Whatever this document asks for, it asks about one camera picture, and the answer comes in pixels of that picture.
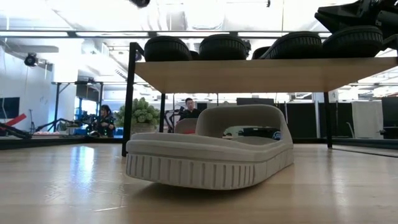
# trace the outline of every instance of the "security camera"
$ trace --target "security camera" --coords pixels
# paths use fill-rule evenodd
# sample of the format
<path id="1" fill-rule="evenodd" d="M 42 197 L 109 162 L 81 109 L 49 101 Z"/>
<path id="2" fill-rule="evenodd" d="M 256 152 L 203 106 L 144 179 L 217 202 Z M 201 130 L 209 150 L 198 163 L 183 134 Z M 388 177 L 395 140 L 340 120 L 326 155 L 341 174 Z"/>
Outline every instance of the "security camera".
<path id="1" fill-rule="evenodd" d="M 26 66 L 36 67 L 39 64 L 39 59 L 36 57 L 36 53 L 28 53 L 24 63 Z"/>
<path id="2" fill-rule="evenodd" d="M 138 8 L 147 7 L 150 3 L 150 0 L 129 0 L 129 1 Z"/>

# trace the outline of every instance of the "woman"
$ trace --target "woman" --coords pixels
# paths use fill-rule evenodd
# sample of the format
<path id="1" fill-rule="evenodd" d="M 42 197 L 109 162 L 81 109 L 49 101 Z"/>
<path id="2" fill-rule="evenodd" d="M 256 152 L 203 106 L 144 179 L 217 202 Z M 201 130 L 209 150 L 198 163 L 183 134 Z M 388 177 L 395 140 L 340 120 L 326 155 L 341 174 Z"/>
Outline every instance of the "woman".
<path id="1" fill-rule="evenodd" d="M 101 117 L 99 118 L 98 133 L 101 136 L 113 138 L 114 118 L 108 105 L 101 106 Z"/>

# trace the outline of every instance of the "man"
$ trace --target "man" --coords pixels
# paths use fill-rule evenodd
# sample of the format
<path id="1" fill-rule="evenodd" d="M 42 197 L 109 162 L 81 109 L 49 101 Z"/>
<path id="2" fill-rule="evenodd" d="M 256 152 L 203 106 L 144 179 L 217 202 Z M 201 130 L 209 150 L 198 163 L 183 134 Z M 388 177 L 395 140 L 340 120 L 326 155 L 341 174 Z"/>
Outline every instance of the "man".
<path id="1" fill-rule="evenodd" d="M 185 99 L 185 106 L 187 109 L 182 112 L 179 121 L 185 118 L 199 118 L 200 111 L 195 109 L 195 102 L 191 98 Z"/>

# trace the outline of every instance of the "person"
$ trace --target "person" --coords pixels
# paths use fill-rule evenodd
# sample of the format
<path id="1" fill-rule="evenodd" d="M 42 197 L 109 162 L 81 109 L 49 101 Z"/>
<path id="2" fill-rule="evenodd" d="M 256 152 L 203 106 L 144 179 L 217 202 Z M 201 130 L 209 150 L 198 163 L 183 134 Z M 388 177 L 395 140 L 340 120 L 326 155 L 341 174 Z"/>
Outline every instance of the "person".
<path id="1" fill-rule="evenodd" d="M 113 138 L 114 118 L 111 108 L 109 108 L 108 105 L 101 106 L 101 117 L 99 118 L 98 124 L 98 133 L 101 136 Z"/>
<path id="2" fill-rule="evenodd" d="M 185 118 L 199 118 L 200 110 L 195 108 L 195 102 L 191 98 L 185 99 L 187 109 L 180 115 L 179 121 Z"/>

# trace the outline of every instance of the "potted plant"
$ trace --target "potted plant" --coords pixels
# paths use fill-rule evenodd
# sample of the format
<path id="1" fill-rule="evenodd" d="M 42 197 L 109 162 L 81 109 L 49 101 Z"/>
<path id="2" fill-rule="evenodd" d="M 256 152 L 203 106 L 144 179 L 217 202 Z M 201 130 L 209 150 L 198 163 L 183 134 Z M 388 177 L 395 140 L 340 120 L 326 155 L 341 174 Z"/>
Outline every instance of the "potted plant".
<path id="1" fill-rule="evenodd" d="M 125 106 L 120 107 L 115 113 L 116 126 L 124 126 Z M 146 102 L 145 98 L 134 99 L 132 102 L 131 134 L 150 133 L 156 130 L 159 124 L 160 111 Z"/>

